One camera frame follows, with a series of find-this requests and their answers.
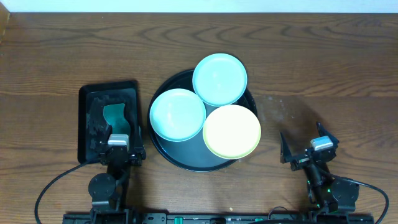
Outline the light green plate top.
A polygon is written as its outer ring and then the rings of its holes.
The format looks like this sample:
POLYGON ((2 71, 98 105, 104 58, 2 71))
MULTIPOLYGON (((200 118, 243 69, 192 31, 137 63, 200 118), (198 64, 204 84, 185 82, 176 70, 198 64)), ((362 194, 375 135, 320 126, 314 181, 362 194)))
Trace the light green plate top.
POLYGON ((211 106, 236 102, 246 90, 248 75, 243 63, 230 54, 211 54, 193 71, 194 92, 211 106))

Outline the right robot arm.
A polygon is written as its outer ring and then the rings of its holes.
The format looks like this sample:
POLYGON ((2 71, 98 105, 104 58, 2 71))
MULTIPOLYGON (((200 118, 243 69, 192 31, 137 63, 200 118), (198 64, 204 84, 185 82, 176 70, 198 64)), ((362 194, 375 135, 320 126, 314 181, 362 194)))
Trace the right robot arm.
POLYGON ((316 123, 319 137, 310 141, 303 154, 293 155, 286 138, 280 134, 280 162, 292 171, 303 170, 307 177, 308 200, 322 213, 349 213, 356 209, 359 185, 333 177, 327 163, 336 157, 340 143, 321 123, 316 123))

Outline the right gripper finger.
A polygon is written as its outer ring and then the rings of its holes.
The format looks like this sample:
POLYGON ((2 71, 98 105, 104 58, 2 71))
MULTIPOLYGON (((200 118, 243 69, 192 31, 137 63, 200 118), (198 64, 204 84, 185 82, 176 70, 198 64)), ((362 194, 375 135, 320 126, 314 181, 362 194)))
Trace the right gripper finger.
POLYGON ((319 133, 320 137, 323 136, 328 136, 331 140, 331 142, 333 143, 334 146, 337 146, 340 142, 337 138, 334 137, 334 135, 332 135, 331 133, 329 133, 321 124, 321 122, 316 122, 316 126, 317 126, 317 131, 319 133))
POLYGON ((280 132, 280 162, 283 164, 292 162, 292 154, 282 132, 280 132))

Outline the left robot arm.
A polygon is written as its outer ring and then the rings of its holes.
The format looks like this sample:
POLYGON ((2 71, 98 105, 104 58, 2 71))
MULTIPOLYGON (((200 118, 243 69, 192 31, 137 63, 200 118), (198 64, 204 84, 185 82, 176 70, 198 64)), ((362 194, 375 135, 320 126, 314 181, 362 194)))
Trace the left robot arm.
POLYGON ((88 191, 96 213, 120 212, 124 208, 132 166, 146 158, 136 97, 101 96, 90 105, 86 117, 88 162, 107 167, 89 183, 88 191))

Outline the yellow plate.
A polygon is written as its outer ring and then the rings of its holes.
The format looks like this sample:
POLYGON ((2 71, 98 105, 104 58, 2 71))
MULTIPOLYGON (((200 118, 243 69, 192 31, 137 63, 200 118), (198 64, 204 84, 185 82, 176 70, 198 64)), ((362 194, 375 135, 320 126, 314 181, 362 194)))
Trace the yellow plate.
POLYGON ((261 124, 249 109, 239 105, 212 111, 203 127, 207 148, 223 159, 240 159, 252 153, 261 139, 261 124))

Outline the green yellow sponge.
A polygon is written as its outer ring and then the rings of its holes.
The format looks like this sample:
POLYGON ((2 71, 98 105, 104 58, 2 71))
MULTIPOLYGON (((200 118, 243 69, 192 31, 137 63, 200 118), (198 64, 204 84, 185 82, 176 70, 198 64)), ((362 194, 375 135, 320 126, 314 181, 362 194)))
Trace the green yellow sponge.
POLYGON ((112 127, 113 134, 130 135, 131 127, 124 116, 125 104, 106 105, 103 110, 103 116, 106 122, 112 127))

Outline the light blue plate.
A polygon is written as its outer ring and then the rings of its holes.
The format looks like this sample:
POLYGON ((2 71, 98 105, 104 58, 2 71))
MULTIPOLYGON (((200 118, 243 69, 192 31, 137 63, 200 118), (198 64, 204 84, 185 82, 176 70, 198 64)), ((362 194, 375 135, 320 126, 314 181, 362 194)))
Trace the light blue plate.
POLYGON ((149 121, 161 138, 182 142, 196 136, 206 120, 206 108, 194 92, 175 88, 161 93, 149 110, 149 121))

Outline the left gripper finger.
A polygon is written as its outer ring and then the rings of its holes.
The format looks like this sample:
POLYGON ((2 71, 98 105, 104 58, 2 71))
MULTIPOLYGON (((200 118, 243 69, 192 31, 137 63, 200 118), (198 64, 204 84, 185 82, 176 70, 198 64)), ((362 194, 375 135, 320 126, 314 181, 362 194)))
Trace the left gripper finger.
POLYGON ((135 99, 128 99, 124 109, 124 117, 130 125, 130 146, 133 149, 143 149, 143 141, 141 134, 141 127, 139 122, 139 115, 135 99))
POLYGON ((89 149, 93 152, 101 152, 108 143, 111 126, 104 118, 104 107, 110 102, 108 96, 95 97, 90 103, 88 111, 88 137, 89 149))

